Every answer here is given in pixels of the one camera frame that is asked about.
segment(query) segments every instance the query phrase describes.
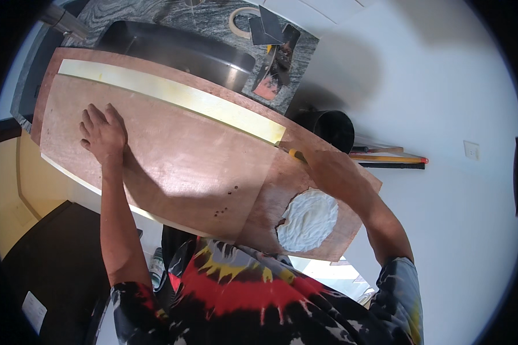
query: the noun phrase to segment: black bucket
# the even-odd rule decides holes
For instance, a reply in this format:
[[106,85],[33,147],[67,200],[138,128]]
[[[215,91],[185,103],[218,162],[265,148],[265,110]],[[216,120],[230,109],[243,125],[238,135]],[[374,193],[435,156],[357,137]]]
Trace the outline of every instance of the black bucket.
[[351,120],[339,110],[305,112],[297,115],[294,121],[318,135],[333,147],[349,154],[355,140],[355,130]]

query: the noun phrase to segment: person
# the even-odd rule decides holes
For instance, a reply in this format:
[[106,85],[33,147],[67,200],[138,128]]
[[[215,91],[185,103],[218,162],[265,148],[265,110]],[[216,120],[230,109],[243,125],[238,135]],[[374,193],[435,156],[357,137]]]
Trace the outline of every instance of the person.
[[81,145],[102,165],[100,241],[120,343],[423,344],[407,235],[346,154],[304,152],[318,188],[347,203],[366,227],[382,266],[369,309],[298,272],[288,257],[197,237],[167,314],[152,291],[123,188],[122,119],[111,104],[103,113],[90,104],[82,120]]

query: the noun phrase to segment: stainless steel sink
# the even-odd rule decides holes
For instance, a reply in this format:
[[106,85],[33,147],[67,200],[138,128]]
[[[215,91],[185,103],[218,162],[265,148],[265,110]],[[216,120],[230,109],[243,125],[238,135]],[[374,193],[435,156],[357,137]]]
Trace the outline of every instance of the stainless steel sink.
[[255,66],[246,52],[162,25],[115,22],[99,40],[104,50],[157,62],[241,92]]

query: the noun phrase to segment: tie-dye shirt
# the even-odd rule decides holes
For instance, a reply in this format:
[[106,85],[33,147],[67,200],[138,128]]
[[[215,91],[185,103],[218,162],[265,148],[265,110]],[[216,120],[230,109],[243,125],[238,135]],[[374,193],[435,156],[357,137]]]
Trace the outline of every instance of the tie-dye shirt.
[[418,277],[407,258],[384,265],[368,310],[289,260],[207,238],[198,238],[175,285],[168,314],[149,287],[113,286],[119,343],[423,344]]

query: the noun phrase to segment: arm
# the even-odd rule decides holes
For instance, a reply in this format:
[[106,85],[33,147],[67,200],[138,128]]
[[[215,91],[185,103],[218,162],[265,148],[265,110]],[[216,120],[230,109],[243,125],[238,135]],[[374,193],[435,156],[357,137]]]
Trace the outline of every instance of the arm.
[[137,281],[152,287],[144,252],[123,187],[123,154],[127,138],[119,114],[108,104],[105,114],[94,104],[83,110],[81,145],[102,165],[100,244],[109,284]]
[[304,151],[309,174],[325,193],[342,200],[365,224],[376,260],[384,265],[392,257],[414,263],[409,239],[399,220],[386,206],[357,165],[343,152]]

